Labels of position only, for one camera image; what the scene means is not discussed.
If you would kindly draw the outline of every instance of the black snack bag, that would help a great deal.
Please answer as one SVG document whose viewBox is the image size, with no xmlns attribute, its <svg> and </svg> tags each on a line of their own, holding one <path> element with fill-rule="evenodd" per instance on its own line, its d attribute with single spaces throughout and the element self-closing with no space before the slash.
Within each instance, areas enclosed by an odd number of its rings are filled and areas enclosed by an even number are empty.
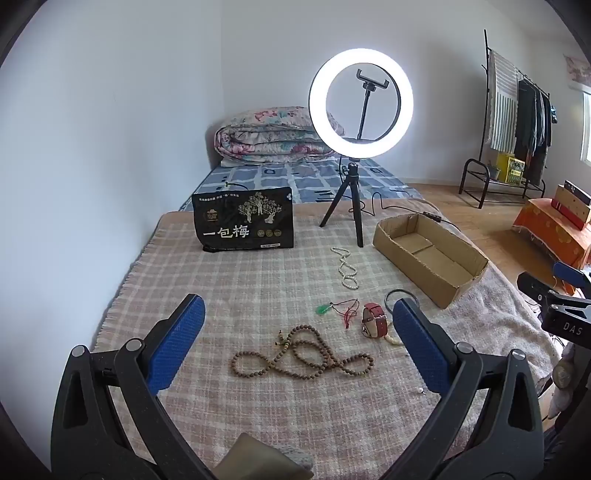
<svg viewBox="0 0 591 480">
<path fill-rule="evenodd" d="M 291 188 L 195 193 L 195 233 L 206 252 L 293 248 Z"/>
</svg>

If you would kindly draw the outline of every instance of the striped towel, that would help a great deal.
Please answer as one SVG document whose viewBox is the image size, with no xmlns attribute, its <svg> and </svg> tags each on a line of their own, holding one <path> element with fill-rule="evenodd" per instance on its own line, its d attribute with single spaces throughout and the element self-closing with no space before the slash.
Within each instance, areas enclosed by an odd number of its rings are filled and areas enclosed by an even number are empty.
<svg viewBox="0 0 591 480">
<path fill-rule="evenodd" d="M 517 69 L 494 50 L 491 50 L 489 68 L 491 94 L 487 143 L 493 150 L 513 154 L 519 92 Z"/>
</svg>

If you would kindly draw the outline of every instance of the black metal clothes rack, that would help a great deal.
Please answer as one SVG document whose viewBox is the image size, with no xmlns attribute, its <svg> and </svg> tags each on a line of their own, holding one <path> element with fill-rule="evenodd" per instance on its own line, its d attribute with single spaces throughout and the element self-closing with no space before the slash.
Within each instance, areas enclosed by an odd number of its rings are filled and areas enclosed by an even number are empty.
<svg viewBox="0 0 591 480">
<path fill-rule="evenodd" d="M 489 103 L 489 98 L 491 95 L 491 77 L 490 77 L 491 48 L 488 46 L 488 34 L 486 33 L 486 30 L 484 30 L 484 42 L 486 45 L 486 67 L 484 65 L 482 65 L 482 68 L 484 68 L 486 71 L 486 108 L 485 108 L 485 114 L 484 114 L 484 126 L 482 127 L 482 141 L 480 142 L 480 153 L 478 155 L 478 160 L 475 158 L 470 158 L 464 164 L 464 171 L 462 174 L 462 182 L 460 183 L 460 189 L 458 191 L 458 194 L 461 195 L 462 193 L 466 193 L 470 197 L 472 197 L 474 200 L 476 200 L 478 202 L 479 209 L 481 209 L 485 203 L 523 203 L 522 202 L 523 199 L 530 198 L 527 195 L 528 190 L 532 190 L 534 192 L 540 192 L 540 198 L 544 197 L 545 192 L 546 192 L 546 183 L 544 182 L 544 180 L 542 180 L 541 187 L 538 185 L 533 185 L 533 184 L 529 183 L 529 181 L 527 179 L 522 179 L 520 185 L 514 185 L 511 183 L 506 183 L 504 181 L 494 180 L 491 178 L 491 174 L 488 170 L 488 167 L 482 161 L 482 154 L 484 152 L 484 143 L 485 143 L 485 138 L 486 138 L 486 124 L 487 124 L 487 120 L 488 120 L 488 103 Z M 520 69 L 517 69 L 517 71 L 523 77 L 524 80 L 526 80 L 527 82 L 529 82 L 530 84 L 535 86 L 542 93 L 542 95 L 544 95 L 548 99 L 548 101 L 550 101 L 550 94 L 549 93 L 546 93 L 545 91 L 543 91 L 536 84 L 536 82 L 531 80 Z M 469 170 L 471 164 L 474 164 L 476 166 L 481 166 L 484 169 L 484 171 Z M 484 183 L 484 188 L 482 190 L 466 190 L 464 188 L 464 185 L 466 183 L 466 176 L 468 174 L 470 174 L 471 176 L 482 181 Z M 520 190 L 523 189 L 523 192 L 522 193 L 508 193 L 508 192 L 499 192 L 499 191 L 489 192 L 488 189 L 491 184 L 501 185 L 503 187 L 510 187 L 510 188 L 515 188 L 515 189 L 520 189 Z M 480 194 L 480 198 L 475 197 L 473 195 L 473 193 Z M 487 200 L 486 195 L 488 193 L 509 195 L 509 196 L 521 196 L 522 200 L 518 200 L 516 202 L 512 202 L 509 200 Z"/>
</svg>

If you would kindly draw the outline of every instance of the orange tablecloth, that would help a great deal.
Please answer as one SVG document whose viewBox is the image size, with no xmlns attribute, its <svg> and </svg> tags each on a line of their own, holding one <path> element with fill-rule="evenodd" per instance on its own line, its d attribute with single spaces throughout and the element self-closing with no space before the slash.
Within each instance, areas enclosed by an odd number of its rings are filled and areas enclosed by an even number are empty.
<svg viewBox="0 0 591 480">
<path fill-rule="evenodd" d="M 528 200 L 515 219 L 513 228 L 525 228 L 561 262 L 582 270 L 591 252 L 591 228 L 587 225 L 582 231 L 577 229 L 552 207 L 551 202 L 552 199 Z M 574 293 L 572 287 L 567 290 L 570 294 Z"/>
</svg>

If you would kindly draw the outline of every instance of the illuminated ring light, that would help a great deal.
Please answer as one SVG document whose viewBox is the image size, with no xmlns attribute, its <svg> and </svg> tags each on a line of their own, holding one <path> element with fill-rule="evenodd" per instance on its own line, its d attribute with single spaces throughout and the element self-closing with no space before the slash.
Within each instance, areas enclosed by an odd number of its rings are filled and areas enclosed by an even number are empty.
<svg viewBox="0 0 591 480">
<path fill-rule="evenodd" d="M 326 97 L 330 85 L 345 68 L 356 63 L 372 63 L 398 86 L 400 115 L 394 119 L 388 132 L 372 143 L 356 144 L 341 138 L 331 127 L 326 113 Z M 413 89 L 403 69 L 387 55 L 368 48 L 347 50 L 332 57 L 316 74 L 309 97 L 310 117 L 319 137 L 335 152 L 349 158 L 371 158 L 386 153 L 404 136 L 413 117 Z"/>
</svg>

